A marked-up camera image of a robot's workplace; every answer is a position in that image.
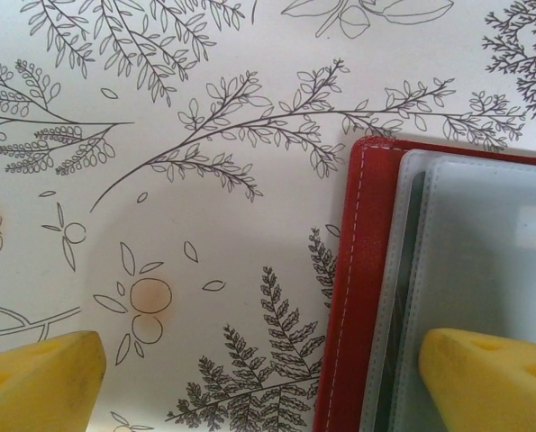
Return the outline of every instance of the yellow plastic piece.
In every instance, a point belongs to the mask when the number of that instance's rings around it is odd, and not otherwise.
[[[0,432],[84,432],[104,379],[94,331],[0,354]]]
[[[420,375],[450,432],[536,432],[536,344],[431,330]]]

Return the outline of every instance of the patterned tablecloth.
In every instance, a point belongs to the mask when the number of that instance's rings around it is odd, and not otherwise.
[[[536,0],[0,0],[0,350],[97,330],[91,431],[309,430],[370,134],[536,150]]]

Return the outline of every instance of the red wallet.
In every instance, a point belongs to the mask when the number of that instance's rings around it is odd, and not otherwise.
[[[353,147],[314,432],[356,432],[384,276],[400,162],[412,149],[536,166],[536,157],[369,137]]]

